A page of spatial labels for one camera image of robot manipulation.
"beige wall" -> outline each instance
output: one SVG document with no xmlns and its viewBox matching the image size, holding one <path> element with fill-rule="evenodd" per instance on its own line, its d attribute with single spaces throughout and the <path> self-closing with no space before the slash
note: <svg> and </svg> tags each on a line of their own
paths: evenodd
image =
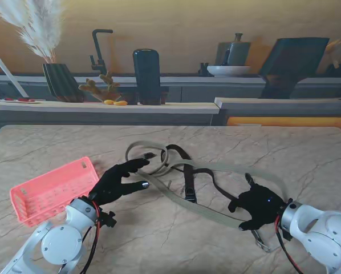
<svg viewBox="0 0 341 274">
<path fill-rule="evenodd" d="M 132 52 L 152 48 L 161 72 L 197 72 L 214 62 L 218 42 L 244 33 L 252 41 L 247 60 L 258 71 L 278 38 L 341 38 L 341 0 L 71 0 L 56 52 L 73 72 L 90 72 L 93 29 L 108 67 L 133 72 Z M 16 29 L 0 20 L 0 58 L 15 72 L 41 72 L 43 60 L 20 42 Z"/>
</svg>

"pink plastic basket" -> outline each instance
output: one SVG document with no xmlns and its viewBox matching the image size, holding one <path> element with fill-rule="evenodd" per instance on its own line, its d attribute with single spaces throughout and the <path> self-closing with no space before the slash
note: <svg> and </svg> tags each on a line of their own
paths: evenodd
<svg viewBox="0 0 341 274">
<path fill-rule="evenodd" d="M 32 227 L 64 211 L 72 199 L 88 195 L 98 180 L 90 159 L 83 157 L 13 187 L 11 202 L 18 220 Z"/>
</svg>

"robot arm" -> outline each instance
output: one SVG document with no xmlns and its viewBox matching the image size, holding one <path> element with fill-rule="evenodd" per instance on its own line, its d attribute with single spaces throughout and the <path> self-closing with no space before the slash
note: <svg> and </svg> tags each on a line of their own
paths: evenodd
<svg viewBox="0 0 341 274">
<path fill-rule="evenodd" d="M 326 266 L 327 273 L 341 274 L 341 212 L 292 202 L 283 212 L 281 226 Z"/>
<path fill-rule="evenodd" d="M 326 266 L 327 273 L 341 274 L 341 212 L 321 211 L 292 199 L 285 203 L 273 191 L 256 184 L 249 174 L 245 178 L 250 190 L 228 206 L 231 212 L 241 207 L 251 215 L 251 220 L 241 223 L 239 229 L 251 230 L 255 236 L 254 229 L 277 221 L 276 232 L 280 226 L 283 236 L 299 240 L 315 260 Z"/>
<path fill-rule="evenodd" d="M 40 242 L 43 258 L 53 265 L 61 265 L 59 274 L 71 273 L 86 252 L 82 245 L 84 240 L 82 232 L 95 223 L 98 227 L 103 225 L 114 227 L 116 224 L 113 219 L 115 214 L 111 211 L 105 213 L 99 206 L 113 202 L 122 195 L 148 188 L 149 183 L 145 181 L 121 183 L 122 177 L 129 177 L 129 172 L 136 172 L 138 168 L 147 164 L 149 161 L 141 158 L 115 165 L 107 170 L 88 197 L 74 199 L 66 206 L 67 217 L 64 224 L 54 226 L 50 221 L 41 224 L 1 274 L 47 274 L 31 260 L 34 248 Z"/>
</svg>

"strap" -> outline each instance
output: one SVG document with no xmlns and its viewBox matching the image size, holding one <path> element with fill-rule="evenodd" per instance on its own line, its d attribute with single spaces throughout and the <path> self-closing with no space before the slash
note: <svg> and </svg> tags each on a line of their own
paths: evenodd
<svg viewBox="0 0 341 274">
<path fill-rule="evenodd" d="M 187 154 L 187 152 L 185 152 L 183 148 L 177 146 L 176 144 L 169 144 L 165 148 L 167 150 L 177 151 L 179 155 L 182 157 L 182 159 L 191 160 L 191 157 Z M 164 152 L 165 151 L 162 150 L 160 157 L 163 156 Z M 175 167 L 173 168 L 184 173 L 185 200 L 191 203 L 197 203 L 196 191 L 194 190 L 193 167 L 189 164 L 185 164 L 183 170 L 179 170 L 178 168 Z"/>
<path fill-rule="evenodd" d="M 155 148 L 158 150 L 164 150 L 164 158 L 161 159 L 161 164 L 154 169 L 152 172 L 146 173 L 142 170 L 138 170 L 137 174 L 140 175 L 144 180 L 148 181 L 149 183 L 153 184 L 158 188 L 158 190 L 164 194 L 167 198 L 169 198 L 172 202 L 178 204 L 180 207 L 183 207 L 195 214 L 198 214 L 204 218 L 207 218 L 209 220 L 215 221 L 216 223 L 220 223 L 223 225 L 226 225 L 228 227 L 232 228 L 238 228 L 239 225 L 243 222 L 242 220 L 230 217 L 228 215 L 224 215 L 220 212 L 214 211 L 208 207 L 204 207 L 203 205 L 196 204 L 196 203 L 190 203 L 187 200 L 182 199 L 178 195 L 174 194 L 171 190 L 169 190 L 165 184 L 163 184 L 160 180 L 158 180 L 157 177 L 161 177 L 164 174 L 167 174 L 172 170 L 173 167 L 177 167 L 183 164 L 188 164 L 190 166 L 193 166 L 197 169 L 209 169 L 214 171 L 224 171 L 224 172 L 235 172 L 238 174 L 245 174 L 249 173 L 252 176 L 260 177 L 265 180 L 271 181 L 275 183 L 278 187 L 280 187 L 282 191 L 282 197 L 284 201 L 287 201 L 287 188 L 283 182 L 283 180 L 279 177 L 277 177 L 274 174 L 270 174 L 266 171 L 259 170 L 257 168 L 251 168 L 251 167 L 244 167 L 239 166 L 232 163 L 226 163 L 226 162 L 218 162 L 218 163 L 206 163 L 206 162 L 194 162 L 192 160 L 175 160 L 172 162 L 169 162 L 169 154 L 167 148 L 159 143 L 150 142 L 150 141 L 138 141 L 130 144 L 130 146 L 127 148 L 125 153 L 125 159 L 126 161 L 129 160 L 128 154 L 131 149 L 133 149 L 136 146 L 144 146 L 144 147 L 150 147 Z"/>
<path fill-rule="evenodd" d="M 213 182 L 215 188 L 216 188 L 217 190 L 219 190 L 219 192 L 220 192 L 221 194 L 223 194 L 225 197 L 227 197 L 227 198 L 230 199 L 230 200 L 236 200 L 236 199 L 237 199 L 236 197 L 234 197 L 233 195 L 231 195 L 231 194 L 228 193 L 227 191 L 223 190 L 223 189 L 216 183 L 216 181 L 215 181 L 215 176 L 214 176 L 214 172 L 212 172 L 212 170 L 209 170 L 208 168 L 199 168 L 199 169 L 197 169 L 197 170 L 194 170 L 193 173 L 194 173 L 194 174 L 197 174 L 197 173 L 207 173 L 208 175 L 211 176 L 212 182 Z"/>
</svg>

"gray strap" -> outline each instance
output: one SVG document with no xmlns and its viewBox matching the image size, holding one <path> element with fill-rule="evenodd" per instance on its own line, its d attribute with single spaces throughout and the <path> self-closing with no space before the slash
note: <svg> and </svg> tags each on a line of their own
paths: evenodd
<svg viewBox="0 0 341 274">
<path fill-rule="evenodd" d="M 153 184 L 158 188 L 158 190 L 164 194 L 167 198 L 169 198 L 172 202 L 178 204 L 179 206 L 190 210 L 193 213 L 196 213 L 198 215 L 201 215 L 202 217 L 209 219 L 211 221 L 215 221 L 216 223 L 226 225 L 228 227 L 232 228 L 238 228 L 239 225 L 243 222 L 242 220 L 230 217 L 228 215 L 222 214 L 220 212 L 217 212 L 215 210 L 212 210 L 208 207 L 205 207 L 200 204 L 194 204 L 191 203 L 178 195 L 174 194 L 171 190 L 169 190 L 158 178 L 165 175 L 168 172 L 172 171 L 172 167 L 183 165 L 183 164 L 189 164 L 195 168 L 208 168 L 210 170 L 215 171 L 224 171 L 224 172 L 235 172 L 238 174 L 245 174 L 249 173 L 253 176 L 263 178 L 265 180 L 271 181 L 275 183 L 282 191 L 282 196 L 285 201 L 287 201 L 287 187 L 284 184 L 283 180 L 279 178 L 278 176 L 268 173 L 263 170 L 259 170 L 257 168 L 251 168 L 251 167 L 244 167 L 239 166 L 236 164 L 231 163 L 225 163 L 225 162 L 218 162 L 218 163 L 209 163 L 209 162 L 195 162 L 192 160 L 175 160 L 172 162 L 168 162 L 169 155 L 166 147 L 162 144 L 150 142 L 150 141 L 138 141 L 130 144 L 130 146 L 127 148 L 125 153 L 126 161 L 129 161 L 128 154 L 131 149 L 133 149 L 136 146 L 143 146 L 143 147 L 150 147 L 155 148 L 158 150 L 164 150 L 164 159 L 161 162 L 161 164 L 152 172 L 146 173 L 142 170 L 138 170 L 137 174 L 140 175 L 144 180 L 148 181 L 149 183 Z"/>
</svg>

